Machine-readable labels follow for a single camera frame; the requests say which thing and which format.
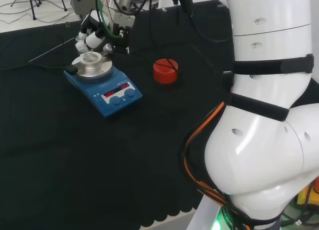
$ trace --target black cloth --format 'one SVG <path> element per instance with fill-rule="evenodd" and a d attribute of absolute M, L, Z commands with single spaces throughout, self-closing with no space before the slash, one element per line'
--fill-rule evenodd
<path fill-rule="evenodd" d="M 210 38 L 231 37 L 229 12 L 210 1 L 195 5 L 195 22 Z M 148 13 L 136 18 L 133 55 L 113 57 L 143 94 L 134 105 L 103 118 L 62 70 L 37 67 L 0 73 L 0 229 L 137 230 L 167 215 L 196 208 L 201 195 L 178 168 L 183 138 L 222 99 L 215 67 L 231 70 L 231 40 L 209 43 L 176 10 L 154 12 L 153 31 L 165 55 L 178 63 L 181 80 L 153 81 Z M 23 64 L 77 35 L 79 22 L 0 35 L 0 69 Z M 69 65 L 77 53 L 69 42 L 37 63 Z M 198 169 L 216 121 L 192 145 Z"/>

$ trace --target blue base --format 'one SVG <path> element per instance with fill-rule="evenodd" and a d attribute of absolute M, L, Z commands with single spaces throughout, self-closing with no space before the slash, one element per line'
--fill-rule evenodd
<path fill-rule="evenodd" d="M 75 75 L 69 75 L 66 71 L 64 74 L 66 78 L 80 89 L 83 94 L 91 101 L 91 103 L 99 110 L 99 112 L 107 117 L 112 115 L 126 106 L 136 102 L 143 95 L 133 84 L 133 82 L 121 71 L 113 68 L 113 73 L 110 78 L 98 83 L 85 83 L 76 78 Z M 123 96 L 118 97 L 118 93 L 114 97 L 110 97 L 110 103 L 107 103 L 102 97 L 103 94 L 114 90 L 117 87 L 129 82 L 135 90 L 127 88 Z"/>

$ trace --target red digital display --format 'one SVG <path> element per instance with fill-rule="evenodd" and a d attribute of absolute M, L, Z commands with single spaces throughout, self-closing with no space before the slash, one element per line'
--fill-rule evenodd
<path fill-rule="evenodd" d="M 103 95 L 105 97 L 109 97 L 109 96 L 115 94 L 116 92 L 119 92 L 120 90 L 123 90 L 123 89 L 125 89 L 126 87 L 129 87 L 129 86 L 130 85 L 128 83 L 125 83 L 125 84 L 123 84 L 123 85 L 121 85 L 119 87 L 116 87 L 115 89 L 113 89 L 113 90 L 111 90 L 111 91 L 109 91 L 109 92 L 107 92 L 107 93 L 105 93 Z"/>
<path fill-rule="evenodd" d="M 129 87 L 130 85 L 128 83 L 125 83 L 124 85 L 121 85 L 121 88 L 124 89 L 126 87 Z"/>

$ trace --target floor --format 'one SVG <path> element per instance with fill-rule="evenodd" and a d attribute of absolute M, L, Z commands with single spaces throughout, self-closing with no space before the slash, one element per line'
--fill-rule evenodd
<path fill-rule="evenodd" d="M 64 11 L 61 0 L 43 1 L 40 7 L 34 7 L 38 20 L 32 19 L 29 0 L 17 0 L 11 7 L 12 2 L 14 0 L 0 0 L 0 33 L 80 20 L 74 13 L 70 0 L 64 0 L 68 11 Z"/>

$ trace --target red container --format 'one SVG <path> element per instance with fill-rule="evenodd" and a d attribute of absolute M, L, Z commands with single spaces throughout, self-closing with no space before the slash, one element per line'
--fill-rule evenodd
<path fill-rule="evenodd" d="M 178 69 L 178 64 L 171 60 L 173 66 Z M 154 79 L 160 84 L 171 84 L 177 80 L 176 71 L 169 67 L 171 64 L 166 59 L 159 59 L 154 63 Z"/>

